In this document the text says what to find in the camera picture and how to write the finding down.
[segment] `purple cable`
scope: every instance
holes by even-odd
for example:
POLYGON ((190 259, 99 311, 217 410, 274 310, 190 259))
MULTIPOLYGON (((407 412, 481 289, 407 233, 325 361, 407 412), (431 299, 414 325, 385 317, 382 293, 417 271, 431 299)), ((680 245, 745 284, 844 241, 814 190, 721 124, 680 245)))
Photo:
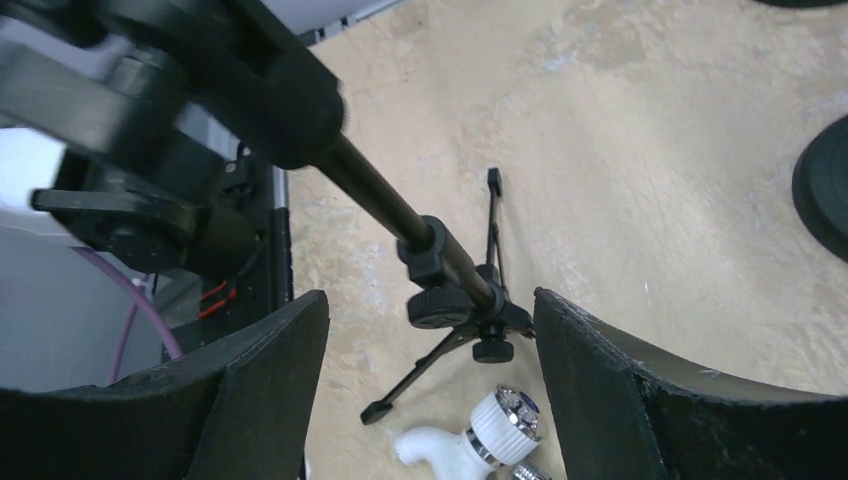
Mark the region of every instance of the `purple cable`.
POLYGON ((162 344, 165 346, 165 350, 168 352, 171 359, 183 356, 183 351, 180 349, 180 345, 177 343, 177 339, 174 338, 171 330, 168 329, 168 325, 165 324, 165 320, 162 319, 162 316, 159 315, 159 312, 156 311, 156 308, 152 303, 150 303, 150 300, 144 296, 144 293, 136 288, 126 275, 121 273, 121 271, 115 268, 114 265, 106 261, 105 258, 94 253, 94 251, 90 248, 72 247, 71 249, 77 252, 81 257, 88 260, 89 263, 100 269, 100 271, 105 273, 109 278, 114 280, 119 287, 123 288, 124 291, 132 297, 136 306, 144 312, 148 318, 150 318, 150 321, 153 323, 153 327, 156 329, 156 332, 159 333, 159 338, 162 339, 162 344))
MULTIPOLYGON (((147 282, 150 279, 150 274, 145 273, 141 276, 142 282, 147 282)), ((144 287, 139 286, 139 290, 144 292, 144 287)), ((135 323, 135 315, 138 313, 138 304, 133 302, 130 305, 130 309, 127 312, 127 318, 124 320, 124 329, 121 330, 121 338, 118 340, 118 347, 115 348, 115 355, 112 357, 112 366, 109 368, 109 384, 113 384, 118 381, 118 373, 121 370, 121 362, 124 359, 124 350, 127 349, 127 342, 130 338, 130 331, 132 330, 132 326, 135 323)))

